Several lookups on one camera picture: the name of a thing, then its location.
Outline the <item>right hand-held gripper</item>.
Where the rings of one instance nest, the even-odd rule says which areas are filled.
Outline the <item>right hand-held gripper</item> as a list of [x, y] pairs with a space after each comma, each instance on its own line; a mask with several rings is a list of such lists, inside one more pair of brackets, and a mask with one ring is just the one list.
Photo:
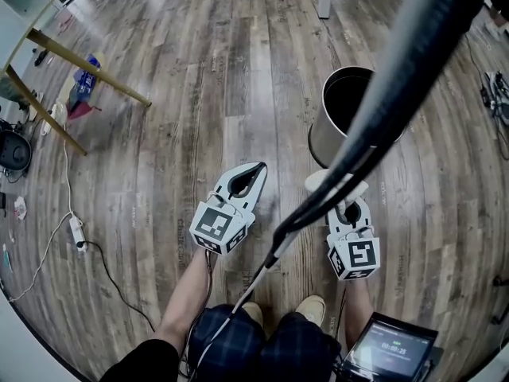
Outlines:
[[380, 268], [379, 238], [373, 233], [369, 206], [363, 199], [356, 199], [356, 204], [361, 212], [356, 232], [349, 232], [350, 222], [339, 209], [327, 214], [328, 260], [340, 281], [365, 279]]

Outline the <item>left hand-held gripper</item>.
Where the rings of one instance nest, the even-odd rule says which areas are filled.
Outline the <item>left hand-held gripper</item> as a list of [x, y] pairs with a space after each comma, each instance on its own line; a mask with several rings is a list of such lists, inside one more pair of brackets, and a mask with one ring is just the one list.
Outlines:
[[[248, 162], [222, 174], [215, 191], [198, 205], [190, 225], [196, 245], [217, 255], [230, 254], [247, 237], [248, 228], [255, 222], [253, 213], [267, 178], [264, 162]], [[237, 209], [224, 198], [235, 198]]]

